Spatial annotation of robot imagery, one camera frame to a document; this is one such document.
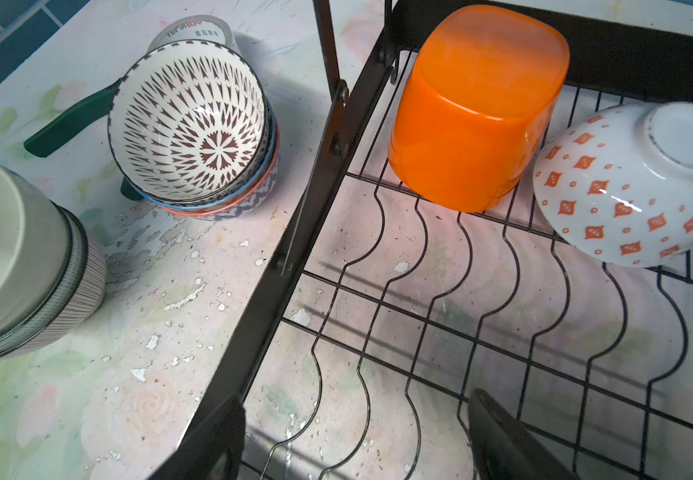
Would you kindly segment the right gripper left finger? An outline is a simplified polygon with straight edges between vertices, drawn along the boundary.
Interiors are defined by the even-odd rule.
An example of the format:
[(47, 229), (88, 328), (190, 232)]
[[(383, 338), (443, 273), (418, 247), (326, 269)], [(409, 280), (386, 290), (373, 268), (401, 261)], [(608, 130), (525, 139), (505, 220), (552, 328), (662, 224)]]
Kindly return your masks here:
[(246, 414), (238, 397), (216, 408), (150, 479), (236, 479), (244, 452)]

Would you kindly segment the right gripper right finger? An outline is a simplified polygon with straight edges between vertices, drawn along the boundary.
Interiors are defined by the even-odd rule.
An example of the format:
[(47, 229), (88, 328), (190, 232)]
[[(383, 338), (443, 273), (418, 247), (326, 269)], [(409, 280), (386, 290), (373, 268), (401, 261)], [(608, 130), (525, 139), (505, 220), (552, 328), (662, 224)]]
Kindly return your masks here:
[(472, 391), (468, 418), (480, 479), (579, 479), (486, 390)]

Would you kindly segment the cream bowl striped outside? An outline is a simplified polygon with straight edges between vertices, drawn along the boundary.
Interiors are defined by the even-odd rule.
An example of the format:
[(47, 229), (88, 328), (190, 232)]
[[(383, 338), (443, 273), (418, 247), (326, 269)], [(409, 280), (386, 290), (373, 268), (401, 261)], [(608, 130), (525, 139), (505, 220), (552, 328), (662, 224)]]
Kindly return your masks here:
[(106, 258), (72, 212), (0, 166), (0, 358), (50, 345), (106, 293)]

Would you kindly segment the white bowl orange diamonds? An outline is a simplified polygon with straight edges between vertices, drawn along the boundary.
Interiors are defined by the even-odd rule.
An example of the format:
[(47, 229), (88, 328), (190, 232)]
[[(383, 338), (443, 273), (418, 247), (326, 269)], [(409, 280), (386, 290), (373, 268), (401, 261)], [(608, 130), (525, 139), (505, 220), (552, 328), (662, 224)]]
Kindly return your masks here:
[(534, 194), (568, 244), (654, 267), (693, 247), (693, 103), (632, 103), (569, 128), (538, 155)]

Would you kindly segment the orange plastic bowl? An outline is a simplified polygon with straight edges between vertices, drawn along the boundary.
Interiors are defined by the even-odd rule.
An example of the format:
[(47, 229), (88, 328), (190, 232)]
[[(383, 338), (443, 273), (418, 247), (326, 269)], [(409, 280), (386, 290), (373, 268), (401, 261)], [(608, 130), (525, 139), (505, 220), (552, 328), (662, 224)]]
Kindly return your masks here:
[(406, 83), (388, 158), (404, 186), (478, 213), (511, 193), (537, 153), (570, 65), (552, 26), (463, 7), (430, 35)]

